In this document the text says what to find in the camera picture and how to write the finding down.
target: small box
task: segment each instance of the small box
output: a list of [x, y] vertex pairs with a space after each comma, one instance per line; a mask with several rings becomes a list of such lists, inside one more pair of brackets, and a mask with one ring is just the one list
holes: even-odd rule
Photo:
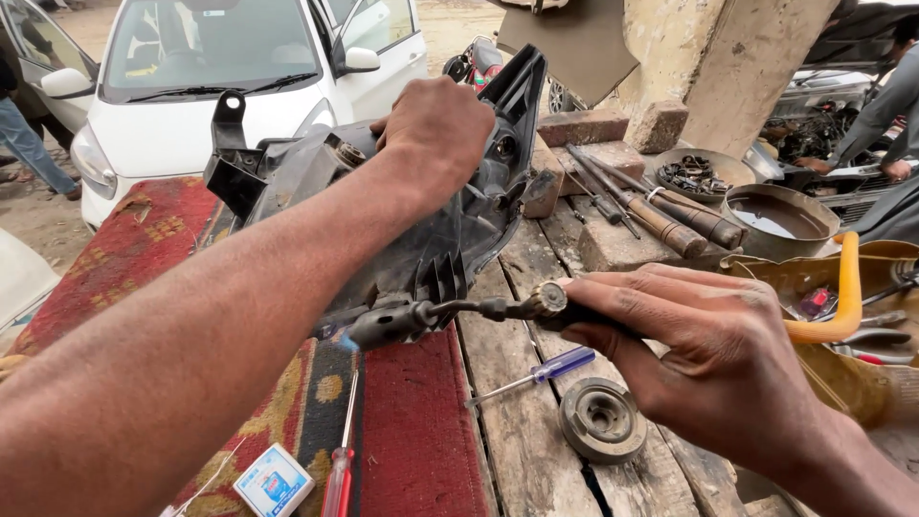
[[233, 483], [236, 493], [259, 517], [288, 517], [315, 486], [280, 443], [268, 447]]

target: rubber pulley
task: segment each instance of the rubber pulley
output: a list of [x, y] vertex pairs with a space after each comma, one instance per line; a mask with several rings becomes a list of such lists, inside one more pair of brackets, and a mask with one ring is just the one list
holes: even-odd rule
[[644, 448], [648, 420], [624, 387], [600, 377], [575, 383], [562, 399], [562, 434], [597, 465], [621, 465]]

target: red carpet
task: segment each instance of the red carpet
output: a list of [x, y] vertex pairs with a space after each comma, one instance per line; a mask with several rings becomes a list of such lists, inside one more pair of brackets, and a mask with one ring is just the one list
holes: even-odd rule
[[[134, 186], [67, 271], [9, 354], [35, 355], [93, 314], [228, 234], [232, 215], [200, 178]], [[272, 393], [176, 497], [181, 504], [232, 461], [187, 515], [247, 516], [232, 483], [274, 442], [316, 480], [298, 510], [318, 515], [329, 454], [340, 443], [352, 372], [361, 371], [351, 512], [374, 516], [484, 515], [482, 480], [453, 327], [412, 345], [360, 356], [337, 336], [303, 344]]]

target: red motorcycle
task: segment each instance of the red motorcycle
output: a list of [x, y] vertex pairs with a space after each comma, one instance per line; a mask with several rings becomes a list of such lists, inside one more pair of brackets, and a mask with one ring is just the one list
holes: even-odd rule
[[473, 38], [465, 52], [444, 63], [443, 75], [474, 87], [476, 93], [481, 92], [505, 67], [505, 59], [494, 44], [497, 37], [496, 30], [493, 38], [481, 34]]

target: blue screwdriver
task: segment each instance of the blue screwdriver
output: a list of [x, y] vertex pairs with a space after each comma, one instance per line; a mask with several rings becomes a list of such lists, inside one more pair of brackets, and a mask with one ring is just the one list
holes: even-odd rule
[[594, 353], [594, 350], [588, 349], [587, 347], [577, 347], [576, 349], [568, 350], [562, 355], [548, 359], [543, 364], [538, 364], [530, 368], [529, 375], [520, 379], [519, 381], [514, 381], [509, 385], [501, 386], [493, 392], [486, 393], [485, 395], [470, 398], [466, 401], [464, 406], [467, 408], [478, 406], [486, 398], [501, 395], [505, 391], [510, 391], [530, 381], [539, 384], [545, 382], [547, 379], [554, 379], [563, 373], [568, 373], [575, 368], [588, 364], [590, 361], [593, 361], [595, 357], [596, 354]]

